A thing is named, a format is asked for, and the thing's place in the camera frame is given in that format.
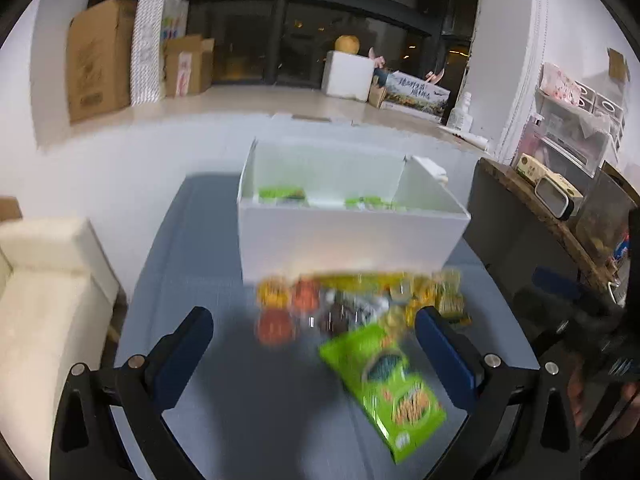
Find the sofa armrest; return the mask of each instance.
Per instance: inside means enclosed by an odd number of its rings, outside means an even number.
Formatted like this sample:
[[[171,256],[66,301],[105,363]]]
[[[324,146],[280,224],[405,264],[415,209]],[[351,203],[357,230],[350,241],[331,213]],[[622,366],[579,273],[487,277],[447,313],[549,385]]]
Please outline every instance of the sofa armrest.
[[[87,219],[23,219],[0,224],[0,251],[14,268],[90,274],[110,304],[119,284]]]

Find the white bottle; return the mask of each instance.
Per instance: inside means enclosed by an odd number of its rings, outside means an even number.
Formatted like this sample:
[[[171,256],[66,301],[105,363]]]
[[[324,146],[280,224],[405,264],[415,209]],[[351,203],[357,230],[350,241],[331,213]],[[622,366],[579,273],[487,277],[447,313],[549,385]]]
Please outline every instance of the white bottle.
[[[471,92],[465,92],[462,94],[462,99],[459,99],[456,107],[453,108],[447,121],[447,126],[461,132],[468,133],[471,129],[471,123],[474,118],[469,115],[469,106],[471,105]]]

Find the black cable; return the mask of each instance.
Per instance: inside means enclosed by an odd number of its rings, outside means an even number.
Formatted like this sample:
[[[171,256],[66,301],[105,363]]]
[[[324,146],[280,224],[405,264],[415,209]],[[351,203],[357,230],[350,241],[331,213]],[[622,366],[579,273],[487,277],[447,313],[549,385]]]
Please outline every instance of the black cable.
[[[616,418],[613,420],[613,422],[611,424],[609,424],[607,426],[607,428],[605,430],[602,431],[602,433],[596,438],[596,440],[593,441],[593,446],[591,446],[591,449],[595,449],[595,447],[598,445],[598,443],[605,438],[610,432],[611,430],[613,430],[613,428],[615,427],[615,425],[617,423],[619,423],[620,419],[623,417],[623,415],[625,415],[626,410],[629,409],[629,407],[631,406],[631,404],[634,402],[634,400],[636,400],[636,397],[640,394],[640,387],[636,389],[636,393],[634,394],[633,397],[631,397],[631,399],[629,399],[626,404],[624,405],[624,407],[622,408],[622,410],[620,410],[620,413],[618,413],[618,415],[616,416]]]

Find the window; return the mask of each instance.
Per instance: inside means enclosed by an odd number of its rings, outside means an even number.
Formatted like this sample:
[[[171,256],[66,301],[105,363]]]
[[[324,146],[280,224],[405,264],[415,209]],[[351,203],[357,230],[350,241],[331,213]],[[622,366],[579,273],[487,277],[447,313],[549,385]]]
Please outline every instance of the window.
[[[190,0],[188,33],[214,38],[214,82],[319,88],[326,53],[354,35],[393,70],[457,97],[478,0]]]

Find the white box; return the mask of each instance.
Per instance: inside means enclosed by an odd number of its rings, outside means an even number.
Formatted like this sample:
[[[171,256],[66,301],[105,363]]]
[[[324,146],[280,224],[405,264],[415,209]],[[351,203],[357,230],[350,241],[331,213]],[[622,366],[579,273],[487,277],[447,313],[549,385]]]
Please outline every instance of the white box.
[[[264,187],[300,187],[308,205],[268,204]],[[345,199],[379,196],[408,208],[354,210]],[[330,141],[254,141],[238,190],[242,276],[312,272],[433,272],[471,216],[420,158]]]
[[[332,50],[326,54],[322,92],[331,97],[365,102],[373,79],[372,59]]]

